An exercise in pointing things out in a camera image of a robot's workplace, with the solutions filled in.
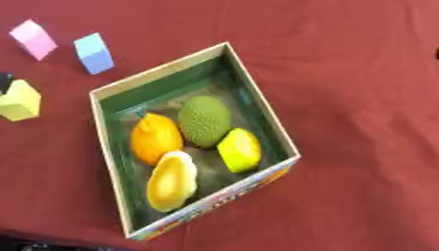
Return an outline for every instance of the black object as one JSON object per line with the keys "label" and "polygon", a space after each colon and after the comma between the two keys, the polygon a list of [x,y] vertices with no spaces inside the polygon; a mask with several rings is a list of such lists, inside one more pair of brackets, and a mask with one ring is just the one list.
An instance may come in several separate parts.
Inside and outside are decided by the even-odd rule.
{"label": "black object", "polygon": [[0,94],[6,94],[14,81],[14,76],[11,74],[0,73]]}

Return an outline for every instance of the foam block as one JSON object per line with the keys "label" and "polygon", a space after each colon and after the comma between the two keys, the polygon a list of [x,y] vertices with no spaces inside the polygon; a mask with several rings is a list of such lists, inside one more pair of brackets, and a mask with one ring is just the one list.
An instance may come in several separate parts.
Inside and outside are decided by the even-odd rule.
{"label": "foam block", "polygon": [[47,32],[32,20],[28,20],[14,28],[10,35],[38,61],[57,48]]}
{"label": "foam block", "polygon": [[11,74],[0,73],[0,95],[8,92],[13,80],[14,77]]}
{"label": "foam block", "polygon": [[97,75],[112,68],[110,51],[99,33],[93,33],[74,42],[79,60],[92,75]]}
{"label": "foam block", "polygon": [[16,122],[38,117],[41,95],[22,79],[14,80],[5,95],[0,95],[0,115]]}

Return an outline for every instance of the pink block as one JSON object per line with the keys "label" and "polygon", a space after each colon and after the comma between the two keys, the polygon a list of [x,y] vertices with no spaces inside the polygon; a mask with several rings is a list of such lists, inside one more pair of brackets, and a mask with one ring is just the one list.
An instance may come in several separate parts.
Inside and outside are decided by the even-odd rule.
{"label": "pink block", "polygon": [[38,61],[58,47],[47,32],[32,20],[28,20],[14,28],[10,35]]}

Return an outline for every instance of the green spiky fruit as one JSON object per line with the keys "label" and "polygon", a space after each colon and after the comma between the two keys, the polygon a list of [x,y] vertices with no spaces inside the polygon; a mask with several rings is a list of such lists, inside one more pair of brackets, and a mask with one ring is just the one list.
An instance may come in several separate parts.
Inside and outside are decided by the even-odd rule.
{"label": "green spiky fruit", "polygon": [[202,148],[215,146],[231,130],[227,107],[210,96],[189,99],[178,113],[178,125],[184,137]]}

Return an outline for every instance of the plastic fruit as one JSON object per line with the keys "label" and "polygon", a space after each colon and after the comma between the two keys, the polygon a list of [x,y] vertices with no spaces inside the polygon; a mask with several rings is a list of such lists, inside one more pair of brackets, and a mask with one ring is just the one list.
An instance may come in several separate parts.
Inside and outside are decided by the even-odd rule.
{"label": "plastic fruit", "polygon": [[189,99],[178,113],[184,137],[202,148],[215,146],[231,130],[231,121],[227,107],[210,96]]}
{"label": "plastic fruit", "polygon": [[218,145],[219,153],[232,173],[255,168],[261,161],[261,144],[248,130],[235,128]]}
{"label": "plastic fruit", "polygon": [[183,138],[170,118],[147,113],[131,131],[131,149],[140,160],[156,165],[164,154],[183,148]]}
{"label": "plastic fruit", "polygon": [[165,154],[147,185],[148,202],[155,210],[168,212],[181,207],[197,189],[197,168],[185,152]]}

